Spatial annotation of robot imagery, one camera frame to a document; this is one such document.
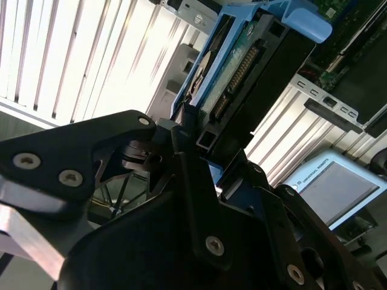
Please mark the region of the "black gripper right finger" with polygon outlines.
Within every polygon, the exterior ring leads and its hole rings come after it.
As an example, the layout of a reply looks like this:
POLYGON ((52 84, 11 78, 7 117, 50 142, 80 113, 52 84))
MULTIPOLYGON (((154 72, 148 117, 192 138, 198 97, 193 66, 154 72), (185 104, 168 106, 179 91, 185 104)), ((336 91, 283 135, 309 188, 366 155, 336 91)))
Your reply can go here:
POLYGON ((242 194, 263 221, 275 289, 382 289, 309 205, 289 186, 269 185, 264 171, 240 151, 242 194))

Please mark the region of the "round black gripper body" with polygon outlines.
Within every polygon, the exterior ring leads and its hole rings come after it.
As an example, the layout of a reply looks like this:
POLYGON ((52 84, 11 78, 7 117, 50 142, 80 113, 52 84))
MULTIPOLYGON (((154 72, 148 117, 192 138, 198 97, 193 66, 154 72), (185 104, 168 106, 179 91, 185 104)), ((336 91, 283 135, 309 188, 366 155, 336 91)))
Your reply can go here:
POLYGON ((163 193, 84 237, 59 289, 278 289, 261 206, 220 203, 209 166, 178 151, 163 193))

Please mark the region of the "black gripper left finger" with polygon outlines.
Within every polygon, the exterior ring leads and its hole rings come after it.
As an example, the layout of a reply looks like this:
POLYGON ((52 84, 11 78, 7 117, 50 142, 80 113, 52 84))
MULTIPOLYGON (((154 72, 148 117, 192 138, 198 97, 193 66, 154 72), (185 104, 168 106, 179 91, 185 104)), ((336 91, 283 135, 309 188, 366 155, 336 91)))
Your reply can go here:
POLYGON ((144 170, 155 198, 171 182, 176 152, 202 159, 196 132, 193 111, 152 121, 130 110, 3 141, 1 231, 43 269, 61 271, 95 231, 86 220, 94 191, 144 170))

